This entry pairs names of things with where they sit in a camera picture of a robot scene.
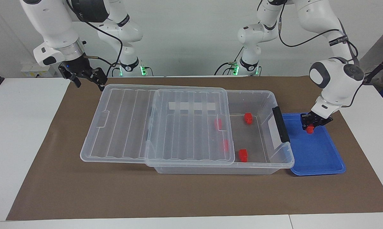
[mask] blue plastic tray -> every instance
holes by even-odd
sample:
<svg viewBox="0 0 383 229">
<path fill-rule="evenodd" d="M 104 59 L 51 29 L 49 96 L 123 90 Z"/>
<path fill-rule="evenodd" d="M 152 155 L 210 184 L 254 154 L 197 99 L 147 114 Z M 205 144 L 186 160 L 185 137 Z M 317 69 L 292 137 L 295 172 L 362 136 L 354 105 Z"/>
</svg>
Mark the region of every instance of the blue plastic tray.
<svg viewBox="0 0 383 229">
<path fill-rule="evenodd" d="M 343 160 L 324 126 L 309 135 L 302 129 L 300 114 L 284 114 L 298 176 L 341 174 L 346 171 Z"/>
</svg>

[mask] brown table surface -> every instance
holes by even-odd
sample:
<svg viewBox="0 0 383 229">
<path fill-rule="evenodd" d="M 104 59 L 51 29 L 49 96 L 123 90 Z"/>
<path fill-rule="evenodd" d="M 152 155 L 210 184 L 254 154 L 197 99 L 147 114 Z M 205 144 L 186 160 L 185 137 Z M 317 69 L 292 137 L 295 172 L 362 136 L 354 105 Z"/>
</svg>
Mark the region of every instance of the brown table surface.
<svg viewBox="0 0 383 229">
<path fill-rule="evenodd" d="M 112 78 L 115 84 L 270 90 L 283 113 L 308 112 L 309 77 Z M 340 112 L 326 127 L 347 171 L 297 177 L 163 175 L 143 164 L 85 163 L 80 150 L 101 93 L 68 87 L 7 220 L 383 212 L 383 186 Z"/>
</svg>

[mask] transparent storage box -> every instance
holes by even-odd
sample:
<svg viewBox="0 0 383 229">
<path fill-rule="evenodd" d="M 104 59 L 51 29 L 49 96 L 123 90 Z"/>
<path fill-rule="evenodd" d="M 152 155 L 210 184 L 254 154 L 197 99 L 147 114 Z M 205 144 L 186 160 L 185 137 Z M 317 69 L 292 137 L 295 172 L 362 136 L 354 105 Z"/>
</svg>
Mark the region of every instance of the transparent storage box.
<svg viewBox="0 0 383 229">
<path fill-rule="evenodd" d="M 272 174 L 294 165 L 275 107 L 269 91 L 108 85 L 81 158 L 145 163 L 162 174 Z M 240 149 L 248 162 L 239 160 Z"/>
</svg>

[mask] red object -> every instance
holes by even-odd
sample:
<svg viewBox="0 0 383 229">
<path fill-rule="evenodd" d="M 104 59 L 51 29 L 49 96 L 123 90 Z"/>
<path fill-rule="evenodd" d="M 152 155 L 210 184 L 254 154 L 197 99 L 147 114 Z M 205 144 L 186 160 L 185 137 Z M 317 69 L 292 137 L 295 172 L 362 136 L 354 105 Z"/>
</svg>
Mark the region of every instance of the red object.
<svg viewBox="0 0 383 229">
<path fill-rule="evenodd" d="M 224 147 L 223 151 L 224 152 L 228 152 L 228 149 L 229 149 L 230 145 L 228 145 L 228 140 L 227 139 L 224 140 L 223 147 Z"/>
<path fill-rule="evenodd" d="M 252 114 L 251 113 L 245 113 L 244 115 L 244 119 L 245 119 L 245 122 L 248 124 L 248 125 L 251 125 L 252 124 L 252 121 L 254 120 L 252 118 Z"/>
<path fill-rule="evenodd" d="M 239 159 L 241 162 L 248 162 L 248 151 L 246 149 L 239 150 Z"/>
<path fill-rule="evenodd" d="M 313 124 L 310 124 L 307 128 L 306 128 L 306 132 L 308 134 L 312 134 L 314 132 L 314 129 L 315 129 L 315 126 Z"/>
<path fill-rule="evenodd" d="M 214 120 L 214 125 L 216 126 L 216 130 L 221 130 L 222 129 L 222 121 L 221 121 L 221 119 Z"/>
</svg>

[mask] white table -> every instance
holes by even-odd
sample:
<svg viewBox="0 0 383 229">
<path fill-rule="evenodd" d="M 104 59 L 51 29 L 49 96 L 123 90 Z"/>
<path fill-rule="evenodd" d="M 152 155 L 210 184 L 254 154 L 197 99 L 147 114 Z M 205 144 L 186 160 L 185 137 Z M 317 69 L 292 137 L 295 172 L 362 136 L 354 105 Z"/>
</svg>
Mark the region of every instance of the white table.
<svg viewBox="0 0 383 229">
<path fill-rule="evenodd" d="M 3 222 L 68 84 L 60 78 L 6 79 L 0 86 L 0 228 L 383 228 L 383 213 Z M 383 99 L 364 86 L 341 113 L 383 184 Z"/>
</svg>

